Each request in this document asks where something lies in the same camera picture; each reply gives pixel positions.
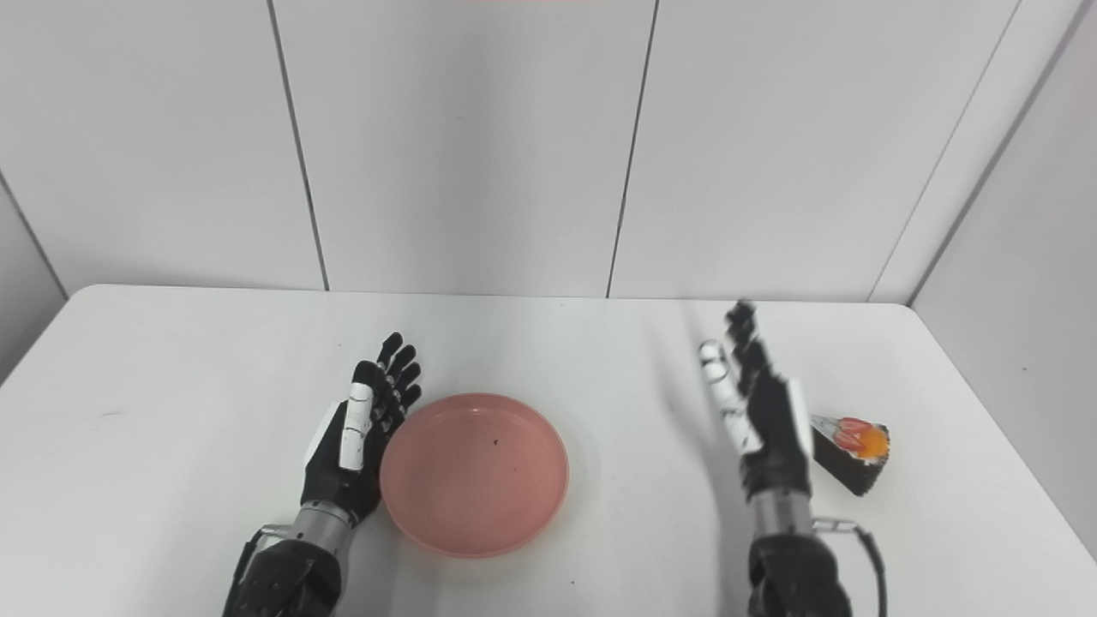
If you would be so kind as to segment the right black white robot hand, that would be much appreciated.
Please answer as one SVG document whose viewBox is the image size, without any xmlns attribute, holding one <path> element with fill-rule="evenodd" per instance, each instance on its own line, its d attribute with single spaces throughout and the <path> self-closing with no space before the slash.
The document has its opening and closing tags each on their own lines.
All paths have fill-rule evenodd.
<svg viewBox="0 0 1097 617">
<path fill-rule="evenodd" d="M 767 491 L 812 495 L 812 444 L 798 391 L 774 371 L 758 308 L 740 298 L 725 314 L 726 341 L 698 347 L 698 366 L 730 442 L 740 456 L 748 500 Z"/>
</svg>

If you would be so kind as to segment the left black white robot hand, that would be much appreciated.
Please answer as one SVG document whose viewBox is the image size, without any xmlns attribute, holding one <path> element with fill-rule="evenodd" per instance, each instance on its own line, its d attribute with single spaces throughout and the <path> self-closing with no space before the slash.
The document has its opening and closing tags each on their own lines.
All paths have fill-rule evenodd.
<svg viewBox="0 0 1097 617">
<path fill-rule="evenodd" d="M 353 527 L 378 507 L 381 460 L 423 394 L 416 356 L 402 333 L 392 332 L 376 359 L 357 364 L 348 394 L 323 422 L 307 459 L 303 505 L 344 512 Z"/>
</svg>

